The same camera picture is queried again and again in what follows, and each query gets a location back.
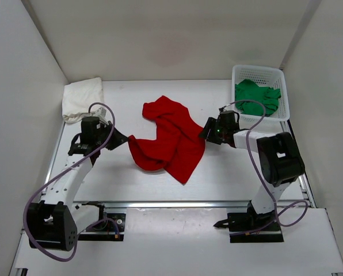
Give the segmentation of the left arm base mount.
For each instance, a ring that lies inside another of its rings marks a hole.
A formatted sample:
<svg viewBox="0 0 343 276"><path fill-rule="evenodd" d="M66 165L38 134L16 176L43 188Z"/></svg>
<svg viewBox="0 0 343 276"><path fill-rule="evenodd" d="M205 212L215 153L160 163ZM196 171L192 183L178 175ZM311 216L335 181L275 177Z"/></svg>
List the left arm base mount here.
<svg viewBox="0 0 343 276"><path fill-rule="evenodd" d="M96 224L79 234L79 241L122 242L126 225L126 210L98 206Z"/></svg>

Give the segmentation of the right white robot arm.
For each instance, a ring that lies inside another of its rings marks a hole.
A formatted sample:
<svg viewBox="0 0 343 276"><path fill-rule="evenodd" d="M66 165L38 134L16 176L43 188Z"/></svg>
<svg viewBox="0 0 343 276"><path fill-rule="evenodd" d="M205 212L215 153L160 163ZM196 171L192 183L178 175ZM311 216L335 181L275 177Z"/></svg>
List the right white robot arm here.
<svg viewBox="0 0 343 276"><path fill-rule="evenodd" d="M266 224L266 214L275 210L275 202L284 190L304 173L304 162L290 133L241 129L238 119L236 112L222 111L217 118L208 118L199 137L210 143L247 150L250 159L252 153L258 154L260 164L253 163L253 166L261 187L250 201L253 211L246 215L247 226L258 230Z"/></svg>

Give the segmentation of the red t shirt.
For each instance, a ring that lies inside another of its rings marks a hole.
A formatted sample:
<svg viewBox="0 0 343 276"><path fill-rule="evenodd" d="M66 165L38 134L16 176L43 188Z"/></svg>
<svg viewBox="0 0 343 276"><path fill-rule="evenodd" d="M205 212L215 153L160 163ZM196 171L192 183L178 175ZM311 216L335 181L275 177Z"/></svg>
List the red t shirt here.
<svg viewBox="0 0 343 276"><path fill-rule="evenodd" d="M187 183L205 151L203 130L188 108L166 96L143 104L142 116L155 123L154 140L131 135L128 146L135 164L144 171L164 169L180 184Z"/></svg>

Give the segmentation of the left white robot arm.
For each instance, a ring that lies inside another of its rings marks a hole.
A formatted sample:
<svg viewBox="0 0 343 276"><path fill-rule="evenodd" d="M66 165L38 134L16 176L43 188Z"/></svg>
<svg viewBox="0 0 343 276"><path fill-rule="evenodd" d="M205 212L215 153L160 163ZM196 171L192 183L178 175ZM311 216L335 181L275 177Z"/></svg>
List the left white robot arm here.
<svg viewBox="0 0 343 276"><path fill-rule="evenodd" d="M101 150L114 150L127 141L113 122L101 116L82 119L63 170L45 184L46 192L39 202L29 200L25 207L24 229L31 248L71 251L77 246L79 233L87 227L102 230L107 226L108 216L98 210L97 204L74 206L74 198Z"/></svg>

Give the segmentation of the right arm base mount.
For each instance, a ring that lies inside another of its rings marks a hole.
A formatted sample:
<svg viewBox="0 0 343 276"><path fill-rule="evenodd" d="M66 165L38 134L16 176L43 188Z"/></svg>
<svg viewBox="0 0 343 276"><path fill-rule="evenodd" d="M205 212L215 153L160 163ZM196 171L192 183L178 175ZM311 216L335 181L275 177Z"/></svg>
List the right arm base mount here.
<svg viewBox="0 0 343 276"><path fill-rule="evenodd" d="M214 224L214 228L228 229L230 243L282 243L281 226L274 211L257 214L253 208L246 213L228 213L227 218Z"/></svg>

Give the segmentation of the white t shirt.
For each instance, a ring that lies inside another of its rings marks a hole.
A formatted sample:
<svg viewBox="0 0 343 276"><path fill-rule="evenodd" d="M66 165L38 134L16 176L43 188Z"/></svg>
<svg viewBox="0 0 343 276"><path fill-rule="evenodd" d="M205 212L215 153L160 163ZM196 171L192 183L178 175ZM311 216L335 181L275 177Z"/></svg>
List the white t shirt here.
<svg viewBox="0 0 343 276"><path fill-rule="evenodd" d="M100 77L65 85L62 98L62 117L65 123L75 124L90 114L89 106L104 103L104 91Z"/></svg>

